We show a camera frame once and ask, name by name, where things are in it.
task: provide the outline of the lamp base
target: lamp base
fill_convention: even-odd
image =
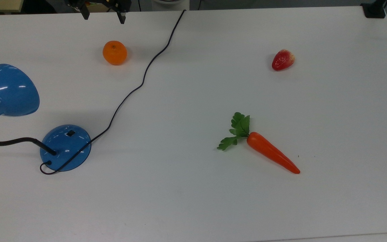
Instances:
[[[51,155],[47,151],[41,149],[41,159],[48,168],[58,170],[89,141],[89,134],[81,127],[72,124],[61,125],[52,129],[43,139],[43,143],[56,151],[56,155]],[[71,162],[66,164],[66,166],[61,168],[59,171],[67,171],[77,168],[88,157],[90,148],[91,145],[87,146]]]

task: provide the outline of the lamp switch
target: lamp switch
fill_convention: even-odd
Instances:
[[[66,133],[67,136],[71,137],[75,134],[76,132],[70,130],[68,133]]]

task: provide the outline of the lamp shade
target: lamp shade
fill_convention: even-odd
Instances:
[[[0,64],[0,115],[28,115],[39,105],[40,97],[31,79],[14,66]]]

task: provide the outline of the power cord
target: power cord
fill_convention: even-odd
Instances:
[[[175,26],[174,28],[172,29],[172,32],[171,32],[171,35],[169,37],[169,40],[168,40],[168,43],[167,45],[159,52],[157,53],[153,58],[152,60],[150,61],[149,65],[147,65],[147,68],[146,68],[146,71],[144,72],[144,76],[143,76],[143,81],[141,82],[141,85],[139,85],[137,88],[135,88],[134,90],[132,90],[124,99],[123,101],[119,104],[119,106],[117,107],[117,109],[115,110],[113,116],[112,116],[112,119],[110,120],[110,123],[109,123],[109,126],[102,132],[100,133],[99,135],[97,135],[95,138],[91,139],[91,141],[89,141],[87,144],[85,144],[79,151],[77,151],[77,153],[75,153],[70,159],[68,159],[67,162],[65,162],[61,167],[59,167],[57,170],[55,170],[54,172],[50,172],[50,173],[47,173],[45,172],[42,167],[43,165],[45,164],[51,164],[52,162],[51,161],[47,161],[47,162],[43,162],[41,165],[40,165],[40,170],[43,174],[46,174],[46,175],[52,175],[52,174],[55,174],[57,172],[59,172],[61,169],[63,169],[67,164],[69,164],[78,154],[80,154],[86,147],[88,146],[91,146],[92,145],[92,142],[94,142],[96,139],[100,138],[100,136],[102,136],[104,133],[106,133],[110,127],[112,126],[112,123],[113,123],[113,120],[114,120],[114,117],[116,116],[118,110],[120,109],[120,107],[123,105],[123,103],[126,101],[126,99],[132,94],[134,93],[136,90],[140,89],[143,85],[144,85],[144,80],[146,79],[146,74],[147,74],[147,71],[149,70],[149,67],[150,65],[152,65],[152,62],[160,55],[162,54],[162,52],[164,52],[166,50],[166,48],[169,46],[169,43],[171,42],[171,39],[172,39],[172,36],[174,34],[174,31],[178,25],[178,23],[180,22],[180,19],[181,17],[183,16],[184,12],[186,10],[183,10],[183,12],[181,12],[181,15],[180,17],[178,17],[178,20],[177,22],[175,23]]]

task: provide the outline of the orange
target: orange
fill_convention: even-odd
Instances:
[[[125,61],[128,52],[122,43],[112,40],[105,44],[102,49],[102,55],[110,64],[120,65]]]

